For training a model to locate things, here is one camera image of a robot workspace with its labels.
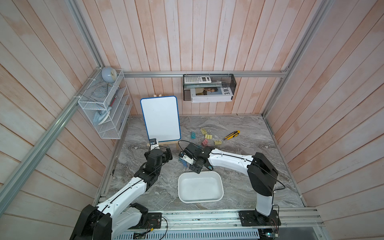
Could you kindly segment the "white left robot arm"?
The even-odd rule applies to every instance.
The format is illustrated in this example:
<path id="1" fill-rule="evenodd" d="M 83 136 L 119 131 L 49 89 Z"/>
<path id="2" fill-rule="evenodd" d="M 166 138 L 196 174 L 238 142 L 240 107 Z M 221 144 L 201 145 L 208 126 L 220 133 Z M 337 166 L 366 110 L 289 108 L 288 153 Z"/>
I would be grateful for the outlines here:
<path id="1" fill-rule="evenodd" d="M 130 228 L 151 229 L 160 218 L 148 216 L 148 208 L 134 203 L 158 180 L 161 168 L 173 159 L 170 148 L 150 147 L 146 162 L 116 194 L 97 206 L 87 205 L 80 213 L 71 240 L 113 240 Z"/>

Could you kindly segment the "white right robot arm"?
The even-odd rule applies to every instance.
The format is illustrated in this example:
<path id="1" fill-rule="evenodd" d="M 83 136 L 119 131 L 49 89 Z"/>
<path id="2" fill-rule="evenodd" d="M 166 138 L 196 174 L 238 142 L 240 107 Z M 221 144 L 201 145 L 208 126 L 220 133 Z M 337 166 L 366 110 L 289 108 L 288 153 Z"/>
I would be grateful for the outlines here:
<path id="1" fill-rule="evenodd" d="M 214 167 L 222 167 L 248 176 L 257 193 L 256 216 L 269 217 L 271 215 L 279 173 L 264 154 L 239 155 L 210 146 L 201 148 L 189 143 L 179 153 L 179 157 L 189 164 L 191 171 L 197 174 L 202 171 L 203 167 L 210 171 Z"/>

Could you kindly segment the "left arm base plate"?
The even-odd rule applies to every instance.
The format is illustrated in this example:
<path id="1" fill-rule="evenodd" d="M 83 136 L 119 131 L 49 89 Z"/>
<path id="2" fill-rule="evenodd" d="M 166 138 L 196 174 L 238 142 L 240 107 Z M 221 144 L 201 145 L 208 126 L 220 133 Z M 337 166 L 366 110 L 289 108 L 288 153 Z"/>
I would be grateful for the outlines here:
<path id="1" fill-rule="evenodd" d="M 162 213 L 147 213 L 143 214 L 139 223 L 136 226 L 133 226 L 131 229 L 160 229 L 162 224 Z"/>

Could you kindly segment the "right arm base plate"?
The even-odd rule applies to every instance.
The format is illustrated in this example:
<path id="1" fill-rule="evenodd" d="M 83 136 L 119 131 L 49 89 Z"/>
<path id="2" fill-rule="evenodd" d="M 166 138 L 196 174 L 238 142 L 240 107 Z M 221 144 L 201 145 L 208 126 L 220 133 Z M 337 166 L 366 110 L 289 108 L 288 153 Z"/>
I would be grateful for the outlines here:
<path id="1" fill-rule="evenodd" d="M 281 220 L 278 211 L 272 210 L 269 216 L 254 211 L 239 211 L 239 218 L 243 227 L 272 226 L 279 227 Z"/>

